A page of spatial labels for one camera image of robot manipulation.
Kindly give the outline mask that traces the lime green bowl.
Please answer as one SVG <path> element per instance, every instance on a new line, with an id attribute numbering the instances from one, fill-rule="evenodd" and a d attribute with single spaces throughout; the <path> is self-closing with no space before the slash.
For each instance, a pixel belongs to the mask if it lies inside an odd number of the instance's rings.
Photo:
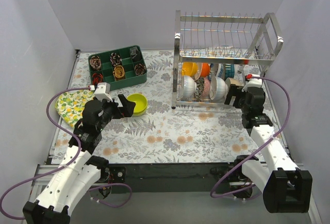
<path id="1" fill-rule="evenodd" d="M 148 102 L 147 102 L 147 98 L 139 93 L 136 94 L 131 94 L 128 96 L 127 98 L 129 101 L 133 101 L 136 103 L 136 106 L 147 106 Z"/>
<path id="2" fill-rule="evenodd" d="M 143 115 L 147 110 L 147 106 L 135 106 L 133 116 L 141 116 Z"/>

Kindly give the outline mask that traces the beige bowl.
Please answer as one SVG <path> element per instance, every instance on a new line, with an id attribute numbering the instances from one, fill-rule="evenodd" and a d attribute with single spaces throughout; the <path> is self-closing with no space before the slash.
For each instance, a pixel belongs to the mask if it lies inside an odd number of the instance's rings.
<path id="1" fill-rule="evenodd" d="M 229 77 L 225 80 L 225 83 L 228 88 L 230 88 L 231 85 L 236 85 L 236 86 L 241 86 L 241 87 L 244 86 L 243 83 L 240 82 L 239 80 L 234 79 L 234 78 L 229 78 Z"/>

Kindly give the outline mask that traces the light blue white bowl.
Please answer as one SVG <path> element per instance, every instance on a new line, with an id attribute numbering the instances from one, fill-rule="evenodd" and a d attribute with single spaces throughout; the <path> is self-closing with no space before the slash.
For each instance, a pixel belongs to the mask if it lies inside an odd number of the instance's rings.
<path id="1" fill-rule="evenodd" d="M 227 85 L 222 78 L 213 76 L 210 82 L 210 99 L 218 101 L 227 93 Z"/>

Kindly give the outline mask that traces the dark floral pink bowl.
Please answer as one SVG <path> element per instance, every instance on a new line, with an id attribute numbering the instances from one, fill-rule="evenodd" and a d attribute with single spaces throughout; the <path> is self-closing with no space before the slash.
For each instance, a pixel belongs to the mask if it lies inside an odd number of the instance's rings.
<path id="1" fill-rule="evenodd" d="M 210 93 L 210 81 L 207 77 L 200 77 L 196 81 L 196 90 L 195 90 L 195 98 L 205 99 L 209 96 Z"/>

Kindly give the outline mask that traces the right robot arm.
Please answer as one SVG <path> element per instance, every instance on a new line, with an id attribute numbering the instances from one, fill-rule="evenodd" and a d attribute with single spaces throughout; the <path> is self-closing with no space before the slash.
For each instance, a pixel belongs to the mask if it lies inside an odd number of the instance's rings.
<path id="1" fill-rule="evenodd" d="M 312 176 L 301 170 L 287 155 L 274 132 L 269 117 L 263 112 L 266 94 L 261 87 L 230 85 L 225 104 L 235 97 L 233 106 L 242 111 L 242 124 L 258 145 L 267 167 L 254 154 L 243 156 L 219 183 L 230 174 L 238 181 L 250 179 L 262 192 L 264 205 L 270 213 L 306 213 L 310 206 Z"/>

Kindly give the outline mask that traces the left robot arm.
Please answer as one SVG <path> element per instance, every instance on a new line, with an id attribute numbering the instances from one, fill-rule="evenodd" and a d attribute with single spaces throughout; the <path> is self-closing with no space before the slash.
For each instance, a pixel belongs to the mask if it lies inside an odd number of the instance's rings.
<path id="1" fill-rule="evenodd" d="M 108 160 L 93 152 L 111 120 L 133 115 L 136 104 L 122 94 L 118 97 L 121 106 L 108 94 L 85 104 L 58 169 L 35 201 L 28 201 L 23 207 L 27 223 L 69 223 L 73 210 L 90 187 L 109 179 Z"/>

